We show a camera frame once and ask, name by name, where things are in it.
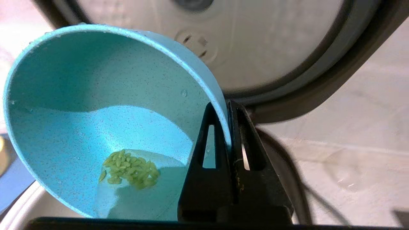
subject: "speckled plastic cup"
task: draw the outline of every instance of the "speckled plastic cup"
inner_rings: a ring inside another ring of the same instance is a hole
[[[209,102],[230,147],[223,94],[192,52],[151,32],[77,25],[45,34],[16,59],[4,111],[21,160],[74,211],[101,216],[98,193],[112,204],[104,217],[171,221]],[[112,186],[97,192],[102,163],[121,149],[164,156],[155,162],[162,172],[156,190],[123,184],[120,192]]]

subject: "water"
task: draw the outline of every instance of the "water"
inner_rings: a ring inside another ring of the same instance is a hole
[[[181,95],[182,97],[187,97],[187,90],[182,90],[182,91],[180,92],[180,95]]]
[[[119,185],[107,183],[109,174],[98,184],[95,212],[98,217],[110,219],[177,220],[177,203],[187,173],[180,161],[164,154],[126,149],[135,157],[155,163],[161,175],[157,184],[142,190],[135,189],[122,179]]]

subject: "light blue measuring cup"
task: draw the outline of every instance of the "light blue measuring cup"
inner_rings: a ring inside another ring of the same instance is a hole
[[[16,59],[4,92],[19,157],[49,193],[87,217],[176,220],[209,102],[231,146],[212,73],[187,48],[152,32],[77,25],[47,33]],[[104,160],[121,149],[157,154],[162,174],[154,187],[98,184]]]

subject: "water droplet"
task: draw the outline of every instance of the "water droplet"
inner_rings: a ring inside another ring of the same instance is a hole
[[[187,96],[187,90],[182,90],[182,91],[180,92],[180,95],[181,95],[182,97],[186,97],[186,96]]]

